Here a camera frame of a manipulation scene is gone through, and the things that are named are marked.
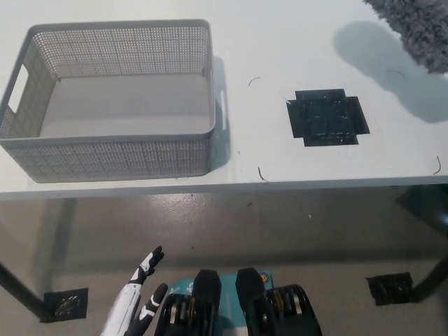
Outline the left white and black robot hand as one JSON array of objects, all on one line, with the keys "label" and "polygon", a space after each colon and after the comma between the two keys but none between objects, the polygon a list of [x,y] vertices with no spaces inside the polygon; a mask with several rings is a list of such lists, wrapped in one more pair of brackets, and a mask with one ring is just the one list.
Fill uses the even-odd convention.
[{"label": "left white and black robot hand", "polygon": [[144,335],[167,293],[168,285],[161,283],[149,301],[137,311],[141,288],[163,257],[162,247],[158,246],[143,259],[115,299],[101,335]]}]

